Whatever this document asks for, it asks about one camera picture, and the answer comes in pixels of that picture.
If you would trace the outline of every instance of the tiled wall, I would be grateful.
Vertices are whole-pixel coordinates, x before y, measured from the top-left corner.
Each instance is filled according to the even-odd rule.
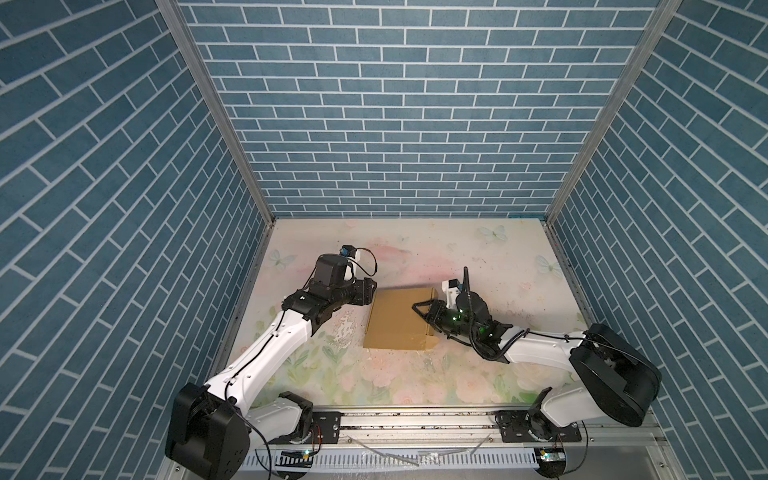
[[[541,216],[657,0],[183,0],[279,217]]]
[[[0,2],[0,478],[145,478],[262,221],[153,0]]]
[[[768,466],[768,2],[684,0],[556,231],[689,478]]]

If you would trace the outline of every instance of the robotic arm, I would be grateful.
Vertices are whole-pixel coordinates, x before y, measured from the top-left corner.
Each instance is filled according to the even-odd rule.
[[[361,250],[345,245],[338,255],[320,255],[304,287],[283,301],[282,311],[243,355],[205,385],[188,383],[179,391],[168,426],[168,458],[208,480],[227,480],[250,449],[251,425],[264,442],[282,435],[307,438],[313,405],[298,395],[285,392],[267,406],[248,409],[280,365],[333,312],[373,301],[376,282],[357,278]]]
[[[586,332],[563,334],[499,323],[470,290],[466,267],[462,284],[443,282],[443,291],[446,302],[415,303],[413,309],[449,339],[472,347],[486,360],[538,363],[578,375],[577,382],[539,393],[528,410],[532,435],[551,441],[558,428],[603,415],[628,426],[642,424],[658,396],[661,373],[609,327],[595,324]],[[426,314],[420,310],[425,306]]]

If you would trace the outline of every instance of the brown box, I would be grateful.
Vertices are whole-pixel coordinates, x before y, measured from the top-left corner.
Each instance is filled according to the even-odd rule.
[[[411,308],[437,298],[431,287],[377,290],[368,318],[367,349],[427,350],[437,345],[435,330]]]

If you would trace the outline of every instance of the floral table surface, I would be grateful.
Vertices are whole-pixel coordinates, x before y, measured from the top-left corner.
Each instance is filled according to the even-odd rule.
[[[585,328],[537,220],[278,220],[230,356],[264,331],[285,295],[301,287],[321,253],[343,244],[367,247],[379,260],[379,288],[434,286],[460,278],[493,315],[553,332]],[[361,261],[372,271],[372,260]],[[426,351],[364,349],[370,306],[344,306],[266,384],[254,406],[290,390],[318,406],[532,402],[546,386],[571,381],[563,370],[486,362],[442,339]]]

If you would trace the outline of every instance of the metal corner post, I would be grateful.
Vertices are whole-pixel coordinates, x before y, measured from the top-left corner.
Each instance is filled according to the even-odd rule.
[[[627,64],[624,70],[616,80],[616,85],[611,91],[608,101],[605,106],[600,110],[598,118],[594,121],[592,130],[587,134],[584,139],[584,143],[581,145],[581,149],[574,160],[571,169],[565,175],[563,184],[554,196],[554,200],[547,208],[546,221],[549,224],[553,224],[554,220],[558,217],[563,206],[565,205],[568,196],[576,187],[581,174],[584,173],[589,162],[592,159],[592,155],[597,150],[598,145],[603,141],[608,128],[614,121],[616,114],[624,103],[624,100],[629,95],[629,92],[643,71],[645,62],[650,58],[650,54],[653,53],[656,44],[661,39],[661,35],[664,30],[667,29],[672,17],[674,17],[677,8],[680,6],[682,0],[659,0],[659,4],[648,19],[648,23],[643,31],[643,36],[637,43],[637,46],[632,50]]]
[[[203,57],[197,49],[197,44],[192,37],[192,31],[184,19],[184,13],[181,11],[178,0],[156,0],[156,3],[160,9],[160,14],[163,15],[163,20],[168,25],[170,35],[176,41],[181,56],[190,69],[197,88],[200,89],[200,94],[203,95],[203,100],[208,106],[216,126],[219,127],[219,132],[221,132],[224,143],[227,144],[227,148],[232,154],[237,170],[243,176],[243,180],[245,180],[245,184],[248,186],[248,191],[251,197],[253,197],[259,212],[264,217],[267,226],[271,227],[275,217],[272,215],[270,205],[266,202],[266,198],[259,187],[256,175],[253,174],[253,168],[251,168],[248,162],[248,157],[243,149],[243,145],[240,143],[240,139],[237,138],[234,126],[230,121],[230,116],[227,114],[227,110],[224,108],[224,104],[217,93],[214,81],[208,73]]]

